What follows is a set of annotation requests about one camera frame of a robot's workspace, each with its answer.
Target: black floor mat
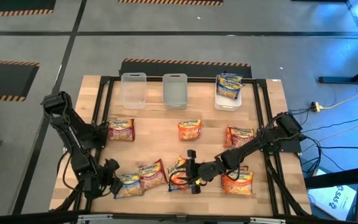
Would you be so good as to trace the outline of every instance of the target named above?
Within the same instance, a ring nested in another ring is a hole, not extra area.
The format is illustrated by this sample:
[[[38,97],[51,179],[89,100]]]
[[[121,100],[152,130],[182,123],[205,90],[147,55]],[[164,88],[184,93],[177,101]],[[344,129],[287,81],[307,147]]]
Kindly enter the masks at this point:
[[[38,68],[36,62],[0,61],[0,100],[24,101]]]
[[[0,0],[0,16],[51,14],[56,0]]]

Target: orange noodle packet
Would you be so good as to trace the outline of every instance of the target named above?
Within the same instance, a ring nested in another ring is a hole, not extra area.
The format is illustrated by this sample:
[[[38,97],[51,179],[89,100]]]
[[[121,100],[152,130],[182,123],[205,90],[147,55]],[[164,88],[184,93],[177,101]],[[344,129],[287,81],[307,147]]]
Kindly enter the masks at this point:
[[[253,129],[227,126],[224,147],[240,147],[254,138]]]
[[[178,127],[179,127],[179,138],[182,140],[193,140],[198,138],[201,134],[200,119],[180,122]]]
[[[179,179],[179,177],[186,177],[186,169],[183,168],[179,168],[180,166],[182,166],[184,163],[186,163],[186,159],[182,158],[181,156],[179,156],[178,160],[176,161],[176,163],[173,165],[173,167],[171,168],[171,170],[168,171],[169,173],[169,185],[168,185],[168,191],[172,192],[172,191],[177,191],[177,190],[182,190],[182,191],[186,191],[187,188],[189,188],[189,185],[176,185],[176,184],[184,184],[186,181]]]
[[[235,170],[229,174],[232,179],[237,178],[238,170]],[[223,192],[237,195],[247,195],[253,197],[252,192],[252,179],[254,178],[254,172],[248,171],[248,167],[240,167],[240,174],[237,180],[231,180],[226,175],[222,177]]]

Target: instant noodle packet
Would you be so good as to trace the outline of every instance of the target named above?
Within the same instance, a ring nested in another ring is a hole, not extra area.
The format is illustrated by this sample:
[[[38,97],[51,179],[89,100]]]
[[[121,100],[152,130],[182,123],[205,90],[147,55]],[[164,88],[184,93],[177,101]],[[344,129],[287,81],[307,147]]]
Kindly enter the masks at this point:
[[[201,134],[201,120],[184,121],[179,125],[179,138],[183,140],[196,139]]]
[[[140,183],[144,190],[151,189],[160,184],[167,183],[162,160],[159,159],[151,165],[139,167]]]
[[[254,138],[253,129],[227,126],[224,147],[240,147]]]
[[[227,80],[235,81],[238,83],[241,83],[242,80],[242,75],[234,74],[234,73],[221,73],[219,76]]]
[[[124,121],[110,121],[109,126],[110,140],[135,140],[134,119]]]
[[[176,191],[176,190],[182,190],[186,191],[186,189],[189,187],[188,185],[175,185],[176,184],[182,184],[185,182],[185,180],[179,179],[179,177],[186,177],[186,172],[177,172],[177,171],[186,171],[185,168],[179,168],[183,164],[186,163],[186,159],[179,156],[176,163],[173,165],[172,169],[168,172],[168,178],[169,178],[169,185],[168,185],[168,191]]]
[[[121,189],[118,191],[118,194],[114,198],[124,198],[131,197],[136,195],[143,195],[144,189],[140,184],[140,177],[138,174],[124,174],[120,177],[121,182],[123,183]]]
[[[244,86],[244,84],[228,80],[223,77],[218,78],[218,93],[231,99],[237,99],[240,89]]]
[[[232,179],[237,178],[238,170],[235,170],[229,174],[229,177]],[[223,192],[229,194],[237,195],[247,195],[253,197],[252,192],[252,179],[254,178],[254,173],[248,171],[248,167],[241,167],[239,178],[237,180],[231,180],[227,176],[222,177],[222,186]]]

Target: yellow and black hazard stripe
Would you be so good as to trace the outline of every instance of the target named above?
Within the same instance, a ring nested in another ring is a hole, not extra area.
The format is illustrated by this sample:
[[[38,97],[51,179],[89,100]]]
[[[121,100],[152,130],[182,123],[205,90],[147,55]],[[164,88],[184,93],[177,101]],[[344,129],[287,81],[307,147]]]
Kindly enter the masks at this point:
[[[0,60],[1,65],[33,65],[39,67],[40,64],[37,62],[15,62],[15,61],[5,61]]]
[[[123,60],[123,62],[172,63],[172,64],[185,64],[185,65],[223,65],[223,66],[250,67],[250,65],[247,63],[202,62],[202,61],[187,61],[187,60],[159,60],[159,59],[125,58]]]
[[[150,76],[185,73],[190,77],[213,77],[227,72],[241,74],[243,78],[252,78],[248,63],[125,58],[121,64],[120,74],[131,72],[144,72]]]
[[[118,2],[146,4],[189,4],[198,6],[223,6],[223,0],[118,0]]]
[[[40,10],[24,10],[24,11],[4,11],[0,12],[0,16],[27,16],[27,15],[38,15],[38,14],[51,14],[53,10],[40,9]]]
[[[27,16],[53,13],[56,0],[0,0],[0,16]]]
[[[24,96],[7,96],[7,95],[0,95],[1,101],[24,101]]]
[[[40,65],[0,60],[0,101],[24,101]]]

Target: yellow noodle packet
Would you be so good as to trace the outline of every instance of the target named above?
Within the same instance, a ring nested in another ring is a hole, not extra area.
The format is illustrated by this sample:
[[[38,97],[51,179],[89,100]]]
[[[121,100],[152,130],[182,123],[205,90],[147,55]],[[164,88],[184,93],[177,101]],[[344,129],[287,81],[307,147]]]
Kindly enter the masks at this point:
[[[222,76],[219,76],[218,78],[218,94],[231,99],[237,99],[240,89],[244,86],[244,84],[233,80],[228,80],[226,78],[223,78]]]
[[[114,196],[114,198],[143,195],[144,189],[140,184],[140,176],[138,174],[124,174],[121,175],[119,179],[121,180],[123,185],[118,191],[118,194]]]
[[[135,140],[135,119],[124,121],[110,121],[109,139],[110,140]]]
[[[161,159],[151,165],[139,167],[139,175],[140,182],[145,190],[168,182]]]

